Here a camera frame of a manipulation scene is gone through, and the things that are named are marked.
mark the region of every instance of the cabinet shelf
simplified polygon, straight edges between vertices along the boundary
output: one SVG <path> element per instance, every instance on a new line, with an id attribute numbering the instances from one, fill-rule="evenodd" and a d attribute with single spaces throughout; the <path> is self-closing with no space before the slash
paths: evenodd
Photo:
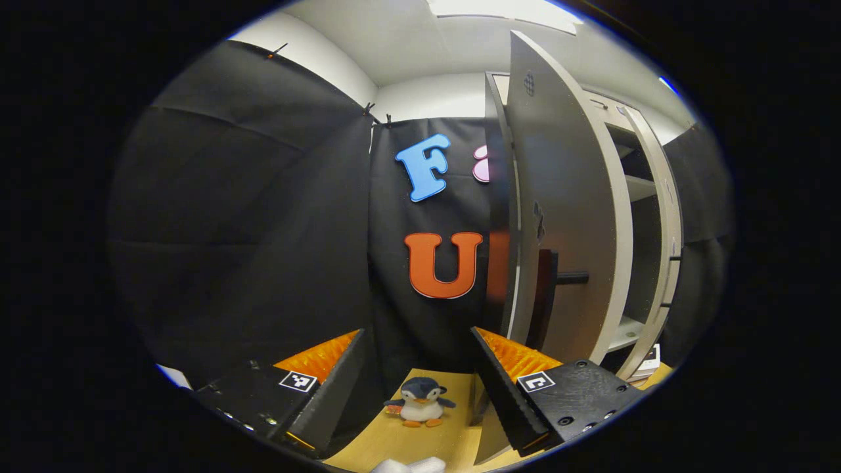
<path id="1" fill-rule="evenodd" d="M 625 182 L 628 185 L 628 194 L 631 196 L 632 202 L 651 197 L 657 193 L 657 189 L 654 187 L 654 181 L 626 175 Z"/>
<path id="2" fill-rule="evenodd" d="M 619 327 L 616 328 L 616 333 L 614 333 L 611 344 L 607 348 L 608 353 L 636 343 L 644 327 L 644 324 L 633 320 L 631 317 L 622 316 Z"/>

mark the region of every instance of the wooden table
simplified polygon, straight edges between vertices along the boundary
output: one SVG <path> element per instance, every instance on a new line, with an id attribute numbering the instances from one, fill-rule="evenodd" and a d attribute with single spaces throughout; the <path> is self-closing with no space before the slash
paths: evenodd
<path id="1" fill-rule="evenodd" d="M 659 383 L 671 368 L 661 364 L 660 368 L 648 379 L 642 389 Z M 403 426 L 403 419 L 394 414 L 381 411 L 368 426 L 353 439 L 342 451 L 333 455 L 324 463 L 345 470 L 368 473 L 386 459 L 409 464 L 435 456 L 447 463 L 447 473 L 480 473 L 511 465 L 540 452 L 520 457 L 513 449 L 505 451 L 496 458 L 482 465 L 474 465 L 479 450 L 482 426 L 469 426 L 471 412 L 470 390 L 473 375 L 445 373 L 425 369 L 413 369 L 406 379 L 415 376 L 435 378 L 447 388 L 444 395 L 456 403 L 454 409 L 446 409 L 442 417 L 443 424 L 428 428 L 408 428 Z M 392 399 L 398 399 L 395 392 Z"/>

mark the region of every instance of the stuffed penguin toy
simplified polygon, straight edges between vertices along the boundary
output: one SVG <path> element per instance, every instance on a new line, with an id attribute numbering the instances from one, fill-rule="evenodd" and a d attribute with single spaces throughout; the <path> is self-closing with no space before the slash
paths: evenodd
<path id="1" fill-rule="evenodd" d="M 400 387 L 400 399 L 386 401 L 385 406 L 400 406 L 400 416 L 406 427 L 427 427 L 441 425 L 444 407 L 455 407 L 456 403 L 441 397 L 447 388 L 438 385 L 432 378 L 418 377 L 407 380 Z"/>

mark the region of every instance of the black curtain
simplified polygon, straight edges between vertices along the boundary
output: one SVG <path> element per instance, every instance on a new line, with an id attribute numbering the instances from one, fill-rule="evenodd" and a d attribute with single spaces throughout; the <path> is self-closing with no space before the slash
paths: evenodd
<path id="1" fill-rule="evenodd" d="M 372 119 L 267 54 L 226 41 L 195 61 L 140 117 L 114 178 L 124 308 L 194 388 L 372 326 Z"/>
<path id="2" fill-rule="evenodd" d="M 442 149 L 447 183 L 439 194 L 412 202 L 412 185 L 395 155 L 436 133 L 450 146 Z M 371 194 L 368 251 L 371 258 L 376 341 L 386 386 L 397 389 L 412 368 L 472 372 L 463 348 L 469 328 L 480 323 L 488 270 L 490 189 L 473 177 L 473 152 L 484 145 L 481 118 L 435 118 L 375 125 L 371 149 Z M 474 287 L 457 299 L 430 299 L 417 293 L 409 279 L 410 233 L 436 233 L 436 276 L 451 281 L 458 273 L 454 233 L 480 233 Z"/>
<path id="3" fill-rule="evenodd" d="M 733 182 L 715 136 L 701 125 L 663 146 L 680 198 L 684 248 L 661 359 L 683 362 L 718 312 L 733 250 Z"/>

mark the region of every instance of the cabinet door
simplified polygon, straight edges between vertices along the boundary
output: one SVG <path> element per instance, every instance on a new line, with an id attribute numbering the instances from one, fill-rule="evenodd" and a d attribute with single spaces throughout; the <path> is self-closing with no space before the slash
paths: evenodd
<path id="1" fill-rule="evenodd" d="M 531 315 L 540 249 L 558 272 L 587 271 L 586 284 L 557 286 L 542 351 L 600 363 L 621 319 L 631 278 L 631 202 L 611 136 L 581 86 L 542 47 L 511 31 L 507 118 L 520 190 L 520 266 L 510 334 Z"/>
<path id="2" fill-rule="evenodd" d="M 484 142 L 488 147 L 488 185 L 491 202 L 488 284 L 483 324 L 487 330 L 510 337 L 510 319 L 514 303 L 511 295 L 520 265 L 520 235 L 516 231 L 520 191 L 514 174 L 516 157 L 511 149 L 511 133 L 505 118 L 507 80 L 507 76 L 493 72 L 485 73 Z M 500 82 L 505 84 L 505 88 L 500 86 Z M 528 327 L 527 319 L 531 317 L 531 313 L 523 316 L 525 318 L 521 317 L 519 322 Z"/>

